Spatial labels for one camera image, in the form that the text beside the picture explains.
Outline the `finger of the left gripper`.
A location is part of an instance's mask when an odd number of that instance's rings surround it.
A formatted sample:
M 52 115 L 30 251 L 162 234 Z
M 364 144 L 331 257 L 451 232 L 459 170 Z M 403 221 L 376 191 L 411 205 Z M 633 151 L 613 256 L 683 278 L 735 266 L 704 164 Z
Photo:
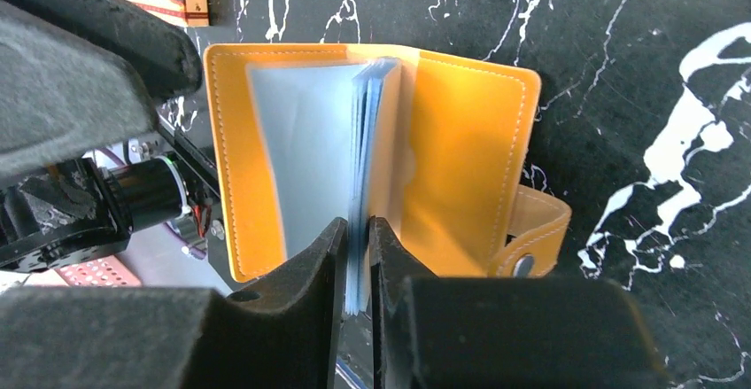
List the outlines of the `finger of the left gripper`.
M 190 38 L 127 0 L 3 1 L 124 58 L 159 101 L 202 86 L 201 58 Z
M 123 58 L 1 3 L 1 176 L 150 132 L 151 97 Z

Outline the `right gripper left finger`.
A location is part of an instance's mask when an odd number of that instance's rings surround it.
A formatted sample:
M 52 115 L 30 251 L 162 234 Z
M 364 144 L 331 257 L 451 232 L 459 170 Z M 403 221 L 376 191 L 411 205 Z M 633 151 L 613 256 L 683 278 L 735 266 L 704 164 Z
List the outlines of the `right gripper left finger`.
M 1 298 L 4 388 L 330 388 L 347 224 L 229 296 L 20 287 Z

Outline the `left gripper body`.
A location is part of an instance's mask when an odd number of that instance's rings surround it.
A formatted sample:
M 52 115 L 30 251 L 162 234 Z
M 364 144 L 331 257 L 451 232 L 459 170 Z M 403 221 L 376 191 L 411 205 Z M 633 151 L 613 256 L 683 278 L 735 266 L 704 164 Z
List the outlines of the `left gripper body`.
M 146 284 L 231 291 L 208 126 L 162 128 L 135 149 L 103 149 L 108 168 L 81 157 L 2 183 L 2 270 L 121 286 L 123 254 Z

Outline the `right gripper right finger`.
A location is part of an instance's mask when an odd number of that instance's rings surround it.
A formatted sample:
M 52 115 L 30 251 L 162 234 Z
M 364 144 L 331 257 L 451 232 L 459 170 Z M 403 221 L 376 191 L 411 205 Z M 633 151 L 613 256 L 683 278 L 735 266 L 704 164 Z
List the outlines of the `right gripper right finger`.
M 633 298 L 569 277 L 440 277 L 370 220 L 378 388 L 663 388 Z

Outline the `orange leather card holder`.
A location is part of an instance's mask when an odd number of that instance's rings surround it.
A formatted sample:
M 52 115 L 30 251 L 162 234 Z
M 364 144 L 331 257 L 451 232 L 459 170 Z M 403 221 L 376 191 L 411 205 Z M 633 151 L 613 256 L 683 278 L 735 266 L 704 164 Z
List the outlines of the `orange leather card holder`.
M 533 70 L 370 43 L 217 43 L 204 53 L 228 266 L 245 283 L 333 219 L 345 310 L 368 300 L 368 220 L 440 276 L 538 277 L 570 207 L 521 182 Z

